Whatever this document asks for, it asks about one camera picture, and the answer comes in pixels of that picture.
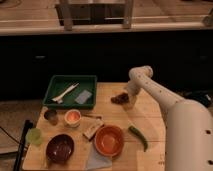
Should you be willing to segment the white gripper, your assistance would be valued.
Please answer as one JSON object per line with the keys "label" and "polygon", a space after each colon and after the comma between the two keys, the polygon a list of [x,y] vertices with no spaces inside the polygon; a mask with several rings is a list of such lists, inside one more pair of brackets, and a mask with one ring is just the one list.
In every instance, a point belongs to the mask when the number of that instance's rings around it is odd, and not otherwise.
{"label": "white gripper", "polygon": [[133,81],[128,81],[125,86],[125,90],[130,96],[129,102],[124,104],[123,107],[125,110],[130,110],[135,106],[135,103],[137,101],[137,95],[140,93],[141,88]]}

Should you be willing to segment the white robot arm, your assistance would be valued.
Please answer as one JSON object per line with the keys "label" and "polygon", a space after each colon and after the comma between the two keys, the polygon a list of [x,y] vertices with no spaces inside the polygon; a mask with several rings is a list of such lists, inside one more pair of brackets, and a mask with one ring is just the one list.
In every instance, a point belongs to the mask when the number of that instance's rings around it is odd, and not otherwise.
{"label": "white robot arm", "polygon": [[164,110],[165,171],[213,171],[213,115],[200,102],[186,99],[153,81],[150,66],[131,68],[125,87],[132,97],[144,89]]}

